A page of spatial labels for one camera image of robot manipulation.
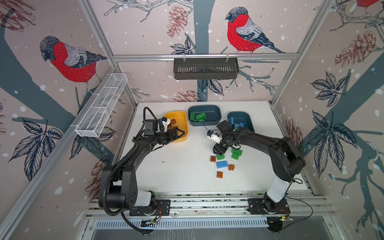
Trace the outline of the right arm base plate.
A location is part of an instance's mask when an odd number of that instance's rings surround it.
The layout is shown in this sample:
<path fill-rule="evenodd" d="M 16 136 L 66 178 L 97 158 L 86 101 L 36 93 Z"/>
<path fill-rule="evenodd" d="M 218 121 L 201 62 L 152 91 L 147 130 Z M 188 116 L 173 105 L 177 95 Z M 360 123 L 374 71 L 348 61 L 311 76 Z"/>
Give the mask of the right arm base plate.
<path fill-rule="evenodd" d="M 290 215 L 291 211 L 287 200 L 284 198 L 275 203 L 270 199 L 248 199 L 247 209 L 252 215 Z"/>

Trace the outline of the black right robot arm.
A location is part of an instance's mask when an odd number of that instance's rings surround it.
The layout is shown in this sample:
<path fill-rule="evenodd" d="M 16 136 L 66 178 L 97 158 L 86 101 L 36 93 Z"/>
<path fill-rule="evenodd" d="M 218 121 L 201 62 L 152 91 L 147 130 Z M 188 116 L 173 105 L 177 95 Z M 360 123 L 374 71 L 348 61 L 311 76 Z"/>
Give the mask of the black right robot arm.
<path fill-rule="evenodd" d="M 273 181 L 263 197 L 263 211 L 274 214 L 285 204 L 286 193 L 294 182 L 294 178 L 306 166 L 301 151 L 289 137 L 273 138 L 257 134 L 246 128 L 234 128 L 228 121 L 217 125 L 217 134 L 213 130 L 207 131 L 207 137 L 216 144 L 213 153 L 223 155 L 229 147 L 243 145 L 267 154 L 274 172 Z"/>

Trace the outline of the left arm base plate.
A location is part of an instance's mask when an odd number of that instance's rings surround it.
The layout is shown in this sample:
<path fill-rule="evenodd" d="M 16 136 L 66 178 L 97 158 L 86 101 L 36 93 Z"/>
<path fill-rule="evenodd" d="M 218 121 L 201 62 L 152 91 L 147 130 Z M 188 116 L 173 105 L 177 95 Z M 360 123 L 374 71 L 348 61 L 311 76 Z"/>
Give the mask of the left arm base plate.
<path fill-rule="evenodd" d="M 135 207 L 130 210 L 130 217 L 159 217 L 168 216 L 170 214 L 170 200 L 156 200 L 154 204 L 151 202 L 150 206 L 147 207 Z"/>

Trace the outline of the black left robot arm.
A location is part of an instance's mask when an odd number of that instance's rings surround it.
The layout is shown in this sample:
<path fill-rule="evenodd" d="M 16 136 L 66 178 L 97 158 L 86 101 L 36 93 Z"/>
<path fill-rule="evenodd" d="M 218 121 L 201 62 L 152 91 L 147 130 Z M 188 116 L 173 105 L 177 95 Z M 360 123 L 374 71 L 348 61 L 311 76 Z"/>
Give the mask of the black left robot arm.
<path fill-rule="evenodd" d="M 145 135 L 144 132 L 140 130 L 133 138 L 134 146 L 120 161 L 102 170 L 99 206 L 109 216 L 136 209 L 147 214 L 156 211 L 154 192 L 139 193 L 136 170 L 144 158 L 156 150 L 156 145 L 162 148 L 186 135 L 185 131 L 177 127 L 153 135 Z"/>

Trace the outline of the brown lego bottom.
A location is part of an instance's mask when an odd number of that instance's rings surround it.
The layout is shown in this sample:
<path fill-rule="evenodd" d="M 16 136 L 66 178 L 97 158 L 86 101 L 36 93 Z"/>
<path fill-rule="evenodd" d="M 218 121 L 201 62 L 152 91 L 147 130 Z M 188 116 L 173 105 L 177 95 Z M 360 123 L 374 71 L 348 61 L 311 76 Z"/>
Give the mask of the brown lego bottom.
<path fill-rule="evenodd" d="M 223 178 L 223 172 L 217 171 L 217 175 L 216 175 L 216 177 L 217 177 L 218 179 L 222 179 L 222 178 Z"/>

